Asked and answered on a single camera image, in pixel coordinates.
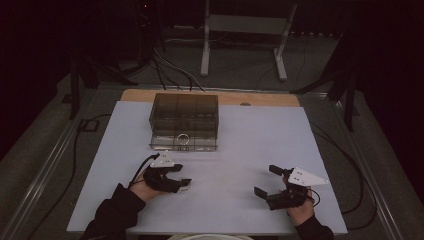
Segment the table leg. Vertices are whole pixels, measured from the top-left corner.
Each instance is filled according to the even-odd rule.
[[[284,50],[284,46],[287,42],[287,38],[289,36],[290,33],[290,28],[293,22],[293,17],[294,14],[296,12],[296,8],[297,8],[297,4],[293,4],[290,8],[290,13],[289,16],[287,17],[287,21],[284,27],[284,31],[281,37],[281,43],[280,46],[278,48],[274,48],[274,57],[275,57],[275,63],[277,65],[277,71],[278,71],[278,76],[280,78],[281,81],[286,81],[287,80],[287,73],[286,73],[286,69],[284,67],[284,62],[283,62],[283,50]]]
[[[207,76],[209,72],[209,0],[206,0],[205,8],[205,39],[203,46],[202,65],[200,68],[200,75]]]

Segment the black sleeve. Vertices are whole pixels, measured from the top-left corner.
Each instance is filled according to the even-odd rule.
[[[104,200],[97,208],[81,240],[126,239],[125,229],[137,225],[137,215],[145,206],[137,195],[118,184],[112,198]]]
[[[333,231],[329,227],[321,225],[318,219],[315,218],[315,215],[297,226],[296,231],[302,240],[334,239]]]

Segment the white tabletop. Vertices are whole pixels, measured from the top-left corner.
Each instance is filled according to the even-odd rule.
[[[127,186],[142,161],[157,152],[149,147],[152,103],[118,102],[86,179],[68,231],[84,231],[99,204],[118,183]],[[132,233],[282,235],[295,230],[285,210],[270,211],[255,196],[257,186],[270,194],[284,189],[270,164],[299,167],[328,179],[306,114],[300,107],[219,107],[218,151],[171,152],[189,190],[159,196],[139,214]],[[331,183],[313,187],[321,196],[317,218],[334,233],[346,226]]]

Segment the ring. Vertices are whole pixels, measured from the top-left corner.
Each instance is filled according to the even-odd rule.
[[[177,142],[179,143],[180,142],[180,137],[186,137],[187,138],[187,141],[186,142],[182,142],[182,143],[180,143],[181,145],[187,145],[189,142],[190,142],[190,137],[187,135],[187,134],[185,134],[185,133],[181,133],[180,135],[178,135],[178,137],[177,137]]]

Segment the black cable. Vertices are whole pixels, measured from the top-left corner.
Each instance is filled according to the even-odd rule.
[[[165,58],[163,58],[162,56],[160,56],[156,51],[155,51],[155,55],[156,56],[158,56],[159,57],[159,59],[161,59],[161,60],[163,60],[164,62],[166,62],[166,63],[168,63],[169,65],[171,65],[172,67],[170,67],[170,66],[168,66],[168,65],[166,65],[166,64],[163,64],[163,63],[161,63],[161,62],[158,62],[158,64],[160,64],[160,65],[162,65],[162,66],[164,66],[164,67],[167,67],[167,68],[169,68],[169,69],[172,69],[172,70],[174,70],[174,71],[177,71],[177,72],[180,72],[181,74],[183,74],[184,76],[186,76],[187,77],[187,79],[189,80],[189,82],[190,82],[190,91],[191,91],[191,89],[192,89],[192,83],[194,83],[200,90],[202,90],[203,92],[206,92],[203,88],[202,88],[202,86],[200,86],[200,84],[197,82],[197,80],[195,80],[195,79],[193,79],[193,77],[192,76],[190,76],[189,74],[187,74],[185,71],[183,71],[180,67],[178,67],[178,66],[176,66],[175,64],[173,64],[172,62],[170,62],[170,61],[168,61],[167,59],[165,59]]]
[[[161,77],[160,72],[159,72],[158,63],[156,62],[156,60],[155,60],[155,58],[154,58],[154,57],[152,58],[152,60],[153,60],[153,62],[154,62],[154,63],[155,63],[155,65],[156,65],[156,72],[158,73],[159,81],[160,81],[160,83],[161,83],[161,84],[162,84],[162,86],[163,86],[163,90],[166,90],[165,83],[163,82],[162,77]]]
[[[348,227],[348,230],[359,230],[359,229],[363,229],[367,226],[369,226],[375,219],[375,217],[377,216],[377,211],[378,211],[378,206],[377,206],[377,199],[375,198],[375,194],[372,191],[372,188],[369,184],[369,182],[367,181],[367,179],[364,177],[364,175],[361,172],[361,169],[359,168],[358,164],[355,162],[355,160],[353,159],[353,157],[351,157],[346,151],[344,151],[331,137],[328,133],[326,133],[322,128],[320,128],[317,124],[311,122],[312,125],[314,125],[316,128],[318,128],[321,132],[324,133],[325,136],[313,132],[314,134],[316,134],[317,136],[323,138],[324,140],[328,141],[329,143],[331,143],[333,146],[335,146],[344,156],[345,158],[353,165],[353,167],[355,168],[355,170],[357,171],[358,176],[360,177],[360,188],[361,188],[361,193],[360,193],[360,198],[358,200],[358,203],[350,210],[347,211],[343,211],[342,214],[348,214],[351,213],[355,210],[357,210],[359,208],[359,206],[362,204],[363,201],[363,192],[364,192],[364,182],[366,183],[368,189],[371,192],[371,196],[373,198],[373,205],[374,205],[374,213],[373,216],[370,218],[370,220],[368,220],[365,224],[358,226],[358,227]]]
[[[318,197],[318,202],[314,203],[314,207],[315,207],[316,205],[318,205],[321,202],[321,197],[319,196],[319,194],[316,191],[314,191],[312,189],[308,189],[308,190],[315,193],[315,195],[317,195],[317,197]]]
[[[147,66],[148,66],[147,63],[145,63],[144,65],[143,64],[137,64],[137,66],[135,66],[135,67],[120,70],[118,73],[121,74],[121,75],[132,76],[132,75],[135,75],[135,74],[143,71],[144,69],[146,69]]]
[[[144,165],[146,165],[146,163],[147,163],[150,159],[156,159],[156,158],[158,158],[159,156],[160,156],[160,154],[159,154],[159,153],[158,153],[158,154],[155,154],[155,155],[150,155],[148,158],[146,158],[146,159],[143,161],[143,163],[141,164],[141,166],[138,168],[137,172],[135,173],[135,175],[134,175],[133,179],[132,179],[132,180],[131,180],[131,182],[128,184],[128,188],[130,188],[133,184],[136,184],[137,182],[140,182],[140,181],[135,182],[135,180],[137,179],[138,174],[139,174],[139,173],[140,173],[140,171],[143,169]]]
[[[87,127],[87,125],[98,119],[101,117],[106,117],[106,116],[111,116],[111,114],[102,114],[99,116],[96,116],[94,118],[91,118],[89,120],[86,120],[85,122],[83,120],[81,120],[81,122],[79,123],[78,127],[77,127],[77,133],[75,135],[75,139],[74,139],[74,145],[73,145],[73,156],[72,156],[72,174],[71,177],[69,178],[68,183],[66,184],[65,189],[63,190],[62,194],[60,194],[59,198],[56,200],[56,202],[53,204],[52,207],[50,207],[50,209],[47,211],[47,213],[43,216],[43,218],[41,218],[41,220],[38,222],[38,224],[35,226],[35,228],[31,231],[31,233],[29,234],[29,236],[27,237],[27,239],[31,239],[34,234],[37,232],[37,230],[40,228],[40,226],[44,223],[44,221],[49,217],[49,215],[53,212],[53,210],[56,208],[56,206],[59,204],[59,202],[62,200],[62,198],[65,196],[66,192],[68,191],[69,187],[71,186],[74,177],[75,177],[75,172],[76,172],[76,167],[77,167],[77,142],[78,142],[78,137],[81,133],[81,131]]]
[[[179,90],[183,90],[181,87],[180,87],[180,85],[178,85],[178,83],[177,82],[175,82],[175,81],[173,81],[169,76],[168,76],[168,74],[166,74],[166,72],[165,72],[165,70],[163,70],[159,65],[158,65],[158,63],[159,62],[157,62],[156,61],[156,59],[154,59],[153,58],[153,61],[155,62],[155,65],[156,65],[156,68],[155,67],[153,67],[153,66],[151,66],[153,69],[156,69],[157,71],[158,71],[158,75],[160,75],[160,74],[162,74],[163,75],[163,77],[166,79],[166,80],[168,80],[169,82],[171,82],[171,83],[173,83]]]
[[[305,64],[306,64],[306,48],[308,46],[310,37],[311,37],[311,34],[308,35],[308,39],[306,39],[305,46],[303,47],[303,63],[302,63],[302,66],[300,67],[299,71],[297,72],[296,80],[294,81],[293,89],[296,89],[297,81],[299,80],[300,73],[303,71],[303,68],[305,67]]]
[[[259,78],[259,80],[256,82],[256,85],[255,85],[255,91],[256,90],[258,90],[258,86],[259,86],[259,83],[262,81],[262,79],[269,73],[269,72],[271,72],[271,70],[272,69],[274,69],[275,68],[275,66],[274,65],[272,65],[272,67],[270,68],[270,69],[268,69],[264,74],[262,74],[262,76]]]

